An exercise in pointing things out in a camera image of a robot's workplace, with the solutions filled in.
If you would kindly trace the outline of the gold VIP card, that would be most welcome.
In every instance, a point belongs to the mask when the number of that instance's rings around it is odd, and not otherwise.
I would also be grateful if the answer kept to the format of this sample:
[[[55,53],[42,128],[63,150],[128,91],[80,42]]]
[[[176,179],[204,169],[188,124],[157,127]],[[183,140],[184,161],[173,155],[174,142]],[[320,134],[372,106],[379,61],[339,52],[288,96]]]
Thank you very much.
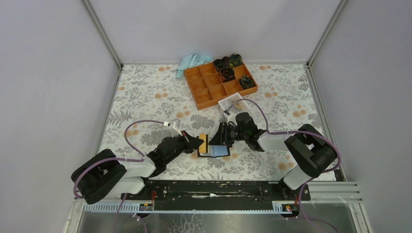
[[[208,134],[201,133],[199,135],[199,139],[202,139],[203,143],[199,146],[198,152],[199,153],[204,153],[204,154],[208,153],[209,152],[209,145],[208,145],[209,136],[208,136]]]

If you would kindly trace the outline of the orange compartment tray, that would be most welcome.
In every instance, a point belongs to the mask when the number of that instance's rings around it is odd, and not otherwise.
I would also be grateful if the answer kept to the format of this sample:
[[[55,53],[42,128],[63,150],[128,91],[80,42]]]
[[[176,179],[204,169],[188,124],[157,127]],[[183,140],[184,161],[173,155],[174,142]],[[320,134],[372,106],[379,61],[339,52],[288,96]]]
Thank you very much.
[[[212,63],[200,65],[184,70],[184,76],[193,95],[197,109],[202,110],[218,104],[232,94],[239,93],[241,96],[253,94],[258,91],[258,84],[251,75],[246,65],[234,67],[235,79],[223,83]],[[239,79],[243,76],[251,76],[256,86],[243,90]]]

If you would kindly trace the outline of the light blue cloth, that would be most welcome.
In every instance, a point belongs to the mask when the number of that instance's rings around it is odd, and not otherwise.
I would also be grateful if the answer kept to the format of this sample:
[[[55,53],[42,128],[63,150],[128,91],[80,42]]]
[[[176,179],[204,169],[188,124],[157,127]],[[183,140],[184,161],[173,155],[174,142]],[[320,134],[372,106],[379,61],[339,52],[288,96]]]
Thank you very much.
[[[212,61],[213,61],[213,58],[212,56],[209,56],[209,55],[198,55],[196,53],[189,54],[182,59],[180,66],[177,69],[176,77],[178,79],[182,79],[184,76],[184,70],[188,68],[193,68],[196,66],[204,65]]]

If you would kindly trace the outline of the black leather card holder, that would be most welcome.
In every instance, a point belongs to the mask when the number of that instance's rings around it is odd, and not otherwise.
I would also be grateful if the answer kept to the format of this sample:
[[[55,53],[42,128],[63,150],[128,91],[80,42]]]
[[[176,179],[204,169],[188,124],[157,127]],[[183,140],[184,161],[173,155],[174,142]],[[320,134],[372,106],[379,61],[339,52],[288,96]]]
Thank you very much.
[[[209,152],[199,153],[197,150],[198,157],[204,158],[219,158],[219,157],[228,157],[230,156],[230,149],[228,146],[212,146],[209,145]]]

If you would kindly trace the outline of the floral patterned table mat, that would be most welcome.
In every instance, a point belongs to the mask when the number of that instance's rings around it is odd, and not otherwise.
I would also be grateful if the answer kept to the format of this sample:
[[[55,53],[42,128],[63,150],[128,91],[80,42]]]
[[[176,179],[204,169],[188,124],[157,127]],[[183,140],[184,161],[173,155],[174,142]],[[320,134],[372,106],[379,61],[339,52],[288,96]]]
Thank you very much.
[[[296,130],[311,124],[323,132],[306,68],[302,64],[247,65],[258,91],[247,96],[259,128],[272,132]],[[218,106],[197,109],[176,65],[126,65],[102,136],[100,149],[118,157],[140,158],[169,136],[161,121],[179,119],[190,135],[214,134],[221,114]],[[160,180],[277,181],[295,166],[289,152],[256,152],[236,142],[230,156],[200,158],[181,154],[158,176]]]

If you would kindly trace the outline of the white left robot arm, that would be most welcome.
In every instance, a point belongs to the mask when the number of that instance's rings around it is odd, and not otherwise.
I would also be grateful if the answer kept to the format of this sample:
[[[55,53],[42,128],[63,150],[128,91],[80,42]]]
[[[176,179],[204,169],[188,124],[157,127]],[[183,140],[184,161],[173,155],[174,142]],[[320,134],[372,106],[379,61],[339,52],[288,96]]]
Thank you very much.
[[[155,177],[182,153],[192,153],[205,140],[182,131],[168,136],[142,159],[117,157],[112,150],[104,149],[77,168],[71,175],[73,194],[88,204],[95,204],[109,194],[134,194],[143,200],[149,197],[151,187],[145,178]]]

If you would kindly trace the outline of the dark rolled sock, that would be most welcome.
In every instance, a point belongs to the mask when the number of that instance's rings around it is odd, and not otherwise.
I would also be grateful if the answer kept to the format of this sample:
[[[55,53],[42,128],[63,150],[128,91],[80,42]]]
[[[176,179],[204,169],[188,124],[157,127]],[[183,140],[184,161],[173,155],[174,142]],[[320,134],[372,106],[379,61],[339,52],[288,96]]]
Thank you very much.
[[[213,61],[213,65],[217,72],[220,72],[221,69],[230,67],[230,57],[225,56],[221,59],[216,59]]]
[[[238,67],[243,65],[242,56],[237,53],[233,53],[229,56],[229,66],[230,67]]]
[[[221,68],[220,71],[219,71],[219,76],[220,76],[221,81],[223,83],[228,82],[228,81],[232,81],[236,78],[234,69],[231,68],[231,67]]]
[[[251,76],[243,75],[239,79],[239,84],[242,87],[243,90],[250,89],[256,86],[256,83],[252,79]]]

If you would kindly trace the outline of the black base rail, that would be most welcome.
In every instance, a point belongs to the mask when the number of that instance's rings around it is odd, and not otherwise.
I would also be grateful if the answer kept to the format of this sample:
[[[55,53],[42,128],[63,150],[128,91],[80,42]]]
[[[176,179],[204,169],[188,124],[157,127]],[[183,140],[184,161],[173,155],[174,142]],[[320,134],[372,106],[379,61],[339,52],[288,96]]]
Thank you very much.
[[[148,201],[156,211],[264,211],[272,210],[273,202],[311,199],[308,187],[300,192],[268,181],[147,180],[137,194],[121,197]]]

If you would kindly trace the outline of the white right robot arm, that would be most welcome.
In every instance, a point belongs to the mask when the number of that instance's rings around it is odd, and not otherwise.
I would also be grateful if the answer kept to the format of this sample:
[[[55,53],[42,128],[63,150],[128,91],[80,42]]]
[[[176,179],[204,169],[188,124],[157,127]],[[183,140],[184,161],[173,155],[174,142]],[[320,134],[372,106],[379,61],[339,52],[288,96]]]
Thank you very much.
[[[295,197],[304,183],[326,173],[339,158],[334,145],[312,125],[304,124],[297,131],[270,132],[258,128],[247,112],[237,114],[235,122],[221,122],[207,145],[230,148],[236,141],[245,142],[253,151],[284,150],[292,155],[296,166],[280,180],[278,188],[285,200]]]

